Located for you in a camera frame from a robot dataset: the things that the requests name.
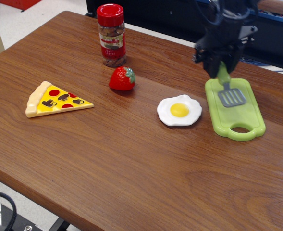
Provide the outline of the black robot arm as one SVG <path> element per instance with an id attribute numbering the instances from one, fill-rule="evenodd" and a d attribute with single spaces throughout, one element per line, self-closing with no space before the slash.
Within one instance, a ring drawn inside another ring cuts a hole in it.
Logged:
<path id="1" fill-rule="evenodd" d="M 234 71 L 243 50 L 250 44 L 252 34 L 257 28 L 249 19 L 253 10 L 258 17 L 257 0 L 211 0 L 209 13 L 205 15 L 198 3 L 193 0 L 194 14 L 205 28 L 205 35 L 195 45 L 194 60 L 202 62 L 210 78 L 216 78 L 221 62 L 226 65 L 227 73 Z"/>

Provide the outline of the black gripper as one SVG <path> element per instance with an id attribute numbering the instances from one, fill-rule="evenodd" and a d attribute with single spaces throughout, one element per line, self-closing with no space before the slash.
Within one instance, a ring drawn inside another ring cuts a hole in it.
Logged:
<path id="1" fill-rule="evenodd" d="M 250 12 L 223 12 L 219 25 L 206 28 L 195 46 L 195 62 L 203 62 L 203 68 L 210 78 L 216 78 L 221 59 L 232 73 L 242 56 L 244 47 L 253 42 L 252 36 L 258 32 L 253 21 L 248 19 Z"/>

